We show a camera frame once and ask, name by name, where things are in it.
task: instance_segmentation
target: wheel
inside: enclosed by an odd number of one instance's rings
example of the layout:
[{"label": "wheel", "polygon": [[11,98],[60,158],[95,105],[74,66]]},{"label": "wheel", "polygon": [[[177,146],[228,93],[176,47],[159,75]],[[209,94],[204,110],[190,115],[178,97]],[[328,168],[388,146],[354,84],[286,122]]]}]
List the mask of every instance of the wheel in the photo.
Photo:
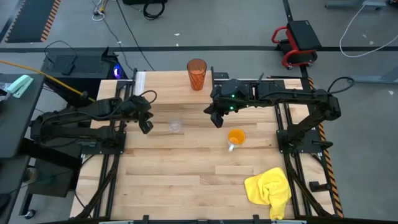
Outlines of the wheel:
[{"label": "wheel", "polygon": [[31,218],[33,218],[36,215],[36,211],[33,209],[30,209],[29,211],[27,211],[26,215],[25,215],[25,219],[30,220]]}]

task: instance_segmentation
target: yellow cloth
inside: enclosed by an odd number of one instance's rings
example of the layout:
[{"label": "yellow cloth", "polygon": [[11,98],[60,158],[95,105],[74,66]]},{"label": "yellow cloth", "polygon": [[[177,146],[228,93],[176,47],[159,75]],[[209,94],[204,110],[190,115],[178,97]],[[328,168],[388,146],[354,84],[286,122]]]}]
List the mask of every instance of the yellow cloth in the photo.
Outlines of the yellow cloth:
[{"label": "yellow cloth", "polygon": [[291,198],[289,183],[284,171],[273,168],[263,174],[244,180],[244,187],[250,202],[258,205],[270,205],[271,219],[281,220],[285,216],[287,201]]}]

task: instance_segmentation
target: wooden table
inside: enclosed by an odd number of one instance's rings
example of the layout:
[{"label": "wooden table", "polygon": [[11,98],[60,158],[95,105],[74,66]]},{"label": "wooden table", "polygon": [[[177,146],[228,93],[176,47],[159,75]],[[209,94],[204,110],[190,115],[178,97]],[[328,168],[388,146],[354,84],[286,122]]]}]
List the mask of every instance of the wooden table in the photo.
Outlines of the wooden table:
[{"label": "wooden table", "polygon": [[[301,88],[298,79],[284,81],[286,88]],[[103,80],[98,99],[113,97],[115,87],[116,80]],[[126,127],[126,148],[120,158],[111,219],[141,220],[143,215],[150,215],[152,220],[251,219],[253,214],[269,218],[269,206],[248,201],[243,182],[273,167],[285,169],[275,135],[274,107],[231,113],[218,129],[210,115],[203,113],[211,103],[210,71],[201,91],[191,90],[186,71],[146,72],[144,90],[155,90],[158,94],[151,109],[154,128],[144,135],[137,124],[129,123]],[[150,94],[146,95],[148,100],[152,99]],[[290,105],[290,110],[294,123],[308,115],[305,105]],[[282,114],[286,127],[284,111]],[[172,120],[182,121],[179,133],[170,132]],[[108,124],[94,121],[91,127]],[[226,136],[231,128],[243,129],[246,142],[228,152]],[[102,155],[93,157],[80,172],[76,192],[84,204],[98,187],[102,160]],[[301,160],[307,184],[326,182],[322,166],[314,158],[302,154]],[[299,190],[297,195],[303,213]],[[313,195],[325,210],[334,213],[328,192]],[[75,200],[71,217],[81,210]],[[289,202],[285,218],[293,217]]]}]

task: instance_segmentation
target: gray floor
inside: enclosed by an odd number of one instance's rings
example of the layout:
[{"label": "gray floor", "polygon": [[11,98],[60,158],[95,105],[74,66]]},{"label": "gray floor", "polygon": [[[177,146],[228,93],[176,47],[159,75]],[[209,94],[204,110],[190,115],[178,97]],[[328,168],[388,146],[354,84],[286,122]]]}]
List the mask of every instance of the gray floor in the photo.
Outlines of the gray floor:
[{"label": "gray floor", "polygon": [[[308,19],[323,46],[338,46],[348,22],[358,9],[327,10],[325,1],[289,1],[295,20]],[[15,0],[0,0],[0,26],[6,22]],[[267,45],[276,27],[287,22],[282,1],[278,0],[170,0],[164,15],[147,21],[137,10],[124,6],[140,46],[201,45]],[[90,0],[62,1],[49,39],[44,43],[7,44],[11,47],[45,47],[55,40],[64,40],[73,47],[117,47],[116,40],[103,22],[91,20]],[[106,20],[124,47],[136,46],[116,3],[106,8]],[[398,9],[365,10],[353,22],[344,46],[382,45],[398,34]],[[351,55],[361,52],[349,52]],[[202,58],[216,71],[231,77],[254,78],[266,75],[301,76],[280,65],[280,53],[262,51],[214,52],[145,52],[156,70],[185,70],[191,58]],[[150,70],[139,52],[127,52],[132,67]],[[327,88],[337,77],[348,75],[383,75],[398,66],[397,52],[376,52],[361,58],[346,58],[339,52],[319,52],[318,61],[308,69],[317,88]],[[40,68],[43,53],[0,54],[0,59]],[[30,73],[0,65],[1,73]],[[396,185],[398,86],[357,84],[338,95],[342,117],[325,123],[326,137],[335,146],[330,149],[336,181],[346,217],[398,220]],[[53,93],[43,92],[37,108],[44,111],[65,106]],[[11,223],[40,223],[68,218],[72,195],[67,198],[34,197],[32,208],[39,212],[29,221],[17,216],[23,190]]]}]

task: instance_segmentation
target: orange plastic cup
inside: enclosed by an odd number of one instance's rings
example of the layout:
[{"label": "orange plastic cup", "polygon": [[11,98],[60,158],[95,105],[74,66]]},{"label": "orange plastic cup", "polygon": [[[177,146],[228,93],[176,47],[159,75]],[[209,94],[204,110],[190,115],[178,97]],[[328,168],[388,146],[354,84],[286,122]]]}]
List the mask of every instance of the orange plastic cup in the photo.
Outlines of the orange plastic cup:
[{"label": "orange plastic cup", "polygon": [[199,58],[192,59],[187,64],[187,70],[192,90],[201,90],[205,82],[206,62]]},{"label": "orange plastic cup", "polygon": [[244,143],[246,135],[242,129],[234,128],[228,133],[228,151],[232,152],[235,147],[238,147]]}]

